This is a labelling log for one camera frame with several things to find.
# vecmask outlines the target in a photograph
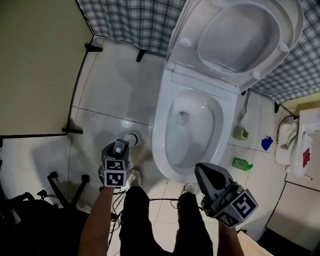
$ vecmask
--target plastic bottle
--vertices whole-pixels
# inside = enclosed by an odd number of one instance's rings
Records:
[[[249,164],[247,160],[240,159],[240,158],[237,158],[237,157],[235,157],[233,159],[232,166],[236,167],[238,169],[241,169],[241,170],[243,170],[245,172],[251,170],[251,168],[254,167],[254,165],[253,164]]]

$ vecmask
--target shoe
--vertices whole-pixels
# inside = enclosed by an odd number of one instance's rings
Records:
[[[184,189],[182,191],[182,194],[184,194],[184,193],[195,194],[197,188],[198,188],[198,183],[197,182],[195,182],[195,183],[186,183],[185,186],[184,186]]]
[[[138,186],[142,188],[142,176],[140,171],[136,168],[132,168],[128,177],[129,187]]]

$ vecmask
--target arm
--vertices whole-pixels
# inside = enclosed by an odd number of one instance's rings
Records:
[[[235,228],[219,223],[219,243],[217,256],[245,256]]]
[[[106,256],[113,187],[105,187],[93,205],[81,233],[79,256]]]

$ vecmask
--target office chair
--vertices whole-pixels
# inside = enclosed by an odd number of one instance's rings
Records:
[[[78,255],[81,232],[89,214],[76,205],[90,178],[81,176],[82,182],[69,203],[53,181],[57,177],[52,172],[47,179],[63,208],[43,200],[47,196],[45,190],[37,193],[39,200],[28,192],[8,200],[8,206],[21,219],[12,233],[11,255]]]

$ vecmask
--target person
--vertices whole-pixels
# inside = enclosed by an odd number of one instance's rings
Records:
[[[213,256],[213,243],[199,211],[196,183],[189,183],[177,204],[179,230],[173,252],[157,244],[149,220],[149,198],[142,189],[142,176],[137,169],[130,171],[129,190],[120,217],[121,256],[201,255]],[[81,233],[79,256],[106,256],[111,224],[111,204],[114,188],[105,187],[95,202]],[[217,256],[244,256],[235,228],[218,224]]]

